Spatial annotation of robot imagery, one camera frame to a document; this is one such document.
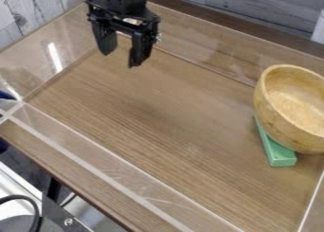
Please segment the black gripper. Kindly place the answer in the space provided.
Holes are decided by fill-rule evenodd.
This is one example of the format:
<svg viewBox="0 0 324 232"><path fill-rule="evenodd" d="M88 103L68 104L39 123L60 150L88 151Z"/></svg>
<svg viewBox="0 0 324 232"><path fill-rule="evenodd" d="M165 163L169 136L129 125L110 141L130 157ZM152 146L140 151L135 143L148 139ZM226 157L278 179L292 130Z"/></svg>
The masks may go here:
<svg viewBox="0 0 324 232"><path fill-rule="evenodd" d="M151 57L153 44L159 42L161 18L147 8L121 12L112 9L106 0L86 0L89 21L101 52L108 56L118 46L117 32L132 36L128 66L137 67Z"/></svg>

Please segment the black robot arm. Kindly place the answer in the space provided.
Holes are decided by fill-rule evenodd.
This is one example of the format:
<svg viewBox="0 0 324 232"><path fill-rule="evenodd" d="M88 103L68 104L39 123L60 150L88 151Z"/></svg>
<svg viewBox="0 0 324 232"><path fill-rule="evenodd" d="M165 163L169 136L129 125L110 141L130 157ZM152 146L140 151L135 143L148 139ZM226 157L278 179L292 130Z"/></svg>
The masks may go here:
<svg viewBox="0 0 324 232"><path fill-rule="evenodd" d="M161 41L161 17L149 10L148 0L85 0L97 45L108 56L118 46L118 32L132 37L128 67L140 66Z"/></svg>

